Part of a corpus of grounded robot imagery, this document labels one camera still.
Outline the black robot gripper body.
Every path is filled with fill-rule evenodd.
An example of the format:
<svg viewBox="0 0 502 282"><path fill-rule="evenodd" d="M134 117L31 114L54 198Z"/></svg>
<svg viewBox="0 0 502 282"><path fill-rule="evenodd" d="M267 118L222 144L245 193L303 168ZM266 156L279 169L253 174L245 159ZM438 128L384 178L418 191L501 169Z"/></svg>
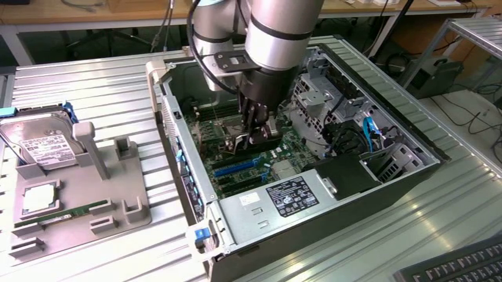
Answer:
<svg viewBox="0 0 502 282"><path fill-rule="evenodd" d="M286 99L299 67L275 71L266 68L246 70L239 86L241 113L247 118L251 109L261 115L277 112L279 104Z"/></svg>

